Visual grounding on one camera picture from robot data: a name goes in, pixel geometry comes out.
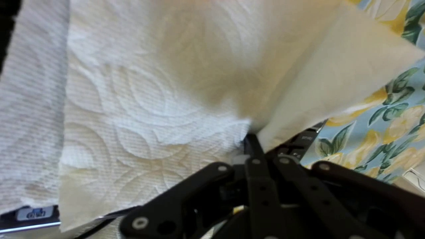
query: metal screw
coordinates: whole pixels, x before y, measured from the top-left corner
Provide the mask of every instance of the metal screw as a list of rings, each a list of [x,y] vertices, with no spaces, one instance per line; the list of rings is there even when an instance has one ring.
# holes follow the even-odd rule
[[[327,164],[327,163],[320,163],[320,164],[319,164],[319,168],[328,171],[328,170],[331,170],[331,166]]]
[[[281,162],[282,164],[290,164],[290,163],[291,163],[291,160],[287,159],[287,158],[281,158],[279,162]]]
[[[254,164],[262,164],[262,160],[254,159],[253,163],[254,163]]]
[[[133,228],[136,228],[136,229],[144,229],[144,228],[146,228],[148,227],[148,224],[149,224],[149,219],[148,217],[136,217],[134,220],[133,220]]]
[[[226,166],[218,166],[218,170],[219,171],[227,171],[227,167]]]
[[[364,239],[364,237],[360,236],[360,235],[352,235],[352,236],[350,236],[348,239]]]

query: white paper towel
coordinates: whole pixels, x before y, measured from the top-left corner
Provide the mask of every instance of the white paper towel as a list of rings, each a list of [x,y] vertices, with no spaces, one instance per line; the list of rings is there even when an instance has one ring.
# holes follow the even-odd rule
[[[68,0],[23,1],[0,77],[0,214],[57,203]]]
[[[271,115],[284,140],[423,56],[340,0],[72,0],[68,48],[63,229],[231,160]]]

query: crumpled paper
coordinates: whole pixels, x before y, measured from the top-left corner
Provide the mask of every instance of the crumpled paper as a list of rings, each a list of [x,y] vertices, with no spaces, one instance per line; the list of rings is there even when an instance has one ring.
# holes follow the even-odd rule
[[[344,110],[423,57],[340,0],[72,0],[61,228]]]
[[[57,203],[67,0],[23,1],[0,77],[0,214]]]

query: embossed paper towel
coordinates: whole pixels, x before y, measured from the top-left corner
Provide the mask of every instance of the embossed paper towel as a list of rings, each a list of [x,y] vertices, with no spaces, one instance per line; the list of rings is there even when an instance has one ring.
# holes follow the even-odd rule
[[[73,0],[68,48],[63,229],[231,160],[273,111],[295,134],[423,56],[340,0]]]
[[[0,214],[57,203],[68,0],[26,0],[0,77]]]

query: floral fabric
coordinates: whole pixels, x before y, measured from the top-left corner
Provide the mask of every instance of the floral fabric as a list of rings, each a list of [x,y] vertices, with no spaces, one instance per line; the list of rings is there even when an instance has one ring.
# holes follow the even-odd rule
[[[351,0],[425,49],[425,0]],[[393,182],[425,159],[425,59],[364,102],[330,118],[302,163],[331,160]]]

